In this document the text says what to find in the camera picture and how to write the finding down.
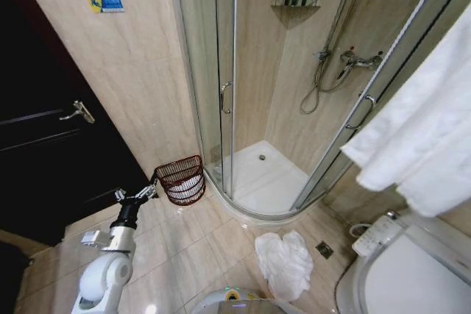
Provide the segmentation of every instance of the door handle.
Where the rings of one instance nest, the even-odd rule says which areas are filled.
[[[87,121],[87,123],[95,123],[95,118],[90,114],[90,112],[88,112],[82,101],[75,101],[72,105],[74,106],[75,111],[70,115],[66,115],[65,117],[59,117],[60,121],[67,121],[76,115],[81,115]]]
[[[220,95],[221,95],[221,110],[224,114],[230,114],[230,110],[226,110],[226,106],[224,105],[224,92],[226,91],[227,86],[231,86],[233,84],[232,81],[226,82],[222,85]]]
[[[347,129],[350,129],[350,130],[358,130],[360,129],[363,125],[363,122],[365,121],[366,117],[374,110],[374,108],[376,107],[376,99],[374,97],[371,97],[370,95],[366,95],[365,98],[366,100],[369,101],[370,103],[370,106],[369,106],[369,109],[368,109],[368,112],[366,113],[366,115],[364,116],[364,118],[362,119],[361,123],[357,126],[351,126],[350,124],[347,124],[345,126],[345,128]]]

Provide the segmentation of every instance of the glass shower door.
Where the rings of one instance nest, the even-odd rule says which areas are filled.
[[[234,0],[216,0],[223,191],[232,196]]]
[[[352,162],[341,153],[340,148],[380,111],[413,74],[461,14],[467,2],[421,0],[418,3],[382,65],[365,87],[300,196],[291,206],[291,211],[301,210],[323,197],[343,176]]]
[[[205,170],[230,195],[233,0],[180,0]]]

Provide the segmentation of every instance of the toilet seat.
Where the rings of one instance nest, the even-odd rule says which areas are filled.
[[[469,313],[471,287],[407,234],[365,268],[365,314]]]

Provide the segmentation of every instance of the towel on floor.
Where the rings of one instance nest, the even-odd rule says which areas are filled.
[[[432,217],[471,197],[471,5],[387,105],[341,150],[370,190],[392,184]]]
[[[270,292],[281,301],[294,301],[311,287],[312,257],[302,236],[291,231],[280,238],[265,233],[255,239],[258,265]]]

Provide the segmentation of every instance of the tiled floor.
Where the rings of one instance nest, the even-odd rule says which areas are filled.
[[[98,254],[79,244],[82,233],[93,224],[91,229],[108,228],[117,212],[111,207],[70,226],[61,244],[40,253],[26,270],[15,313],[70,313],[79,276]],[[278,233],[292,229],[305,238],[314,259],[311,289],[293,304],[306,313],[335,313],[335,283],[353,259],[347,224],[320,204]],[[177,207],[165,196],[146,203],[135,234],[134,274],[121,297],[120,314],[190,314],[206,293],[228,285],[270,297],[254,249],[254,239],[264,232],[240,225],[210,190],[190,207]],[[315,249],[322,240],[334,250],[328,260]]]

